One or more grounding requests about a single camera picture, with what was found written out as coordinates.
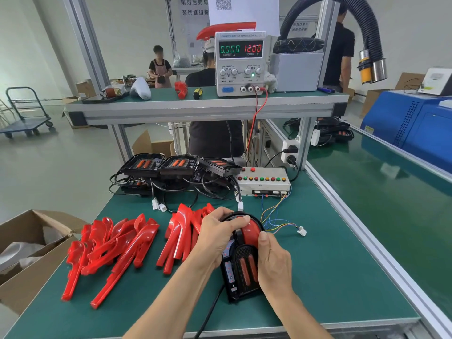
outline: woman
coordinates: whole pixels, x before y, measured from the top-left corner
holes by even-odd
[[[185,79],[189,87],[215,86],[215,39],[204,44],[205,69],[191,73]],[[199,157],[232,158],[244,153],[242,121],[192,121],[189,154]]]
[[[155,79],[156,88],[171,88],[170,76],[173,74],[171,65],[163,59],[163,47],[154,46],[155,59],[149,64],[149,77]]]

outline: power socket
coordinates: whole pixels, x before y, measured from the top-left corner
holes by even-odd
[[[300,141],[300,137],[296,137],[296,139],[288,139],[288,140],[284,140],[282,143],[282,150],[287,149],[290,145],[295,145],[298,148],[298,152],[297,153],[281,153],[281,160],[283,163],[287,163],[287,157],[288,156],[294,156],[295,159],[298,159],[298,154],[300,153],[300,145],[301,145],[301,141]]]

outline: green workbench surface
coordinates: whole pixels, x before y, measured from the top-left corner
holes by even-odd
[[[283,129],[287,119],[274,119]],[[424,292],[452,319],[452,184],[354,131],[348,144],[311,147],[308,162]],[[398,166],[396,179],[381,172]]]
[[[189,88],[189,92],[187,96],[184,98],[184,100],[194,100],[193,98],[193,91],[196,88]],[[139,97],[131,97],[126,96],[120,100],[115,101],[114,103],[122,103],[122,102],[152,102],[152,101],[177,101],[179,100],[176,91],[174,90],[174,87],[172,88],[160,88],[160,89],[151,89],[151,100],[142,100]],[[299,96],[337,96],[337,95],[344,95],[341,93],[335,93],[335,94],[328,94],[321,91],[314,91],[314,92],[287,92],[287,93],[273,93],[268,94],[268,98],[277,98],[277,97],[299,97]],[[265,98],[265,93],[258,96],[259,98]],[[200,100],[223,100],[223,99],[232,99],[232,98],[247,98],[246,96],[230,96],[230,97],[219,97],[217,95],[217,87],[202,87],[202,97]]]
[[[176,208],[178,202],[191,202],[192,193],[173,195],[168,202]],[[205,205],[200,197],[196,208]],[[265,198],[264,208],[277,199]],[[260,217],[261,199],[244,197],[245,210]],[[219,202],[236,208],[235,201]],[[171,215],[153,211],[150,200],[135,196],[113,196],[98,219],[111,217],[115,222],[135,218],[144,212],[154,217],[161,228],[150,248],[144,266],[131,266],[122,276],[98,310],[90,301],[105,284],[111,267],[95,275],[81,276],[70,302],[62,302],[70,265],[63,262],[31,305],[19,318],[8,339],[39,338],[107,338],[122,336],[144,313],[167,283],[155,262],[165,244],[164,234]],[[282,228],[277,234],[280,244],[291,253],[293,288],[306,308],[322,324],[391,319],[416,319],[416,312],[366,251],[352,231],[324,198],[310,178],[301,172],[293,183],[291,196],[281,203],[279,217],[302,225],[307,236],[301,237],[293,227]],[[188,332],[197,331],[215,298],[222,277],[214,271],[187,325]],[[263,294],[256,294],[238,304],[228,304],[223,293],[214,309],[206,330],[231,330],[280,326]]]

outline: digital display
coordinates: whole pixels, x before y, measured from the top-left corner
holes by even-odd
[[[220,41],[220,58],[262,57],[262,40]]]

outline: sign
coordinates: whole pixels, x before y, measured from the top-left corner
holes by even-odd
[[[204,41],[196,40],[203,28],[210,26],[208,0],[178,0],[179,16],[185,27],[190,55],[202,54]]]

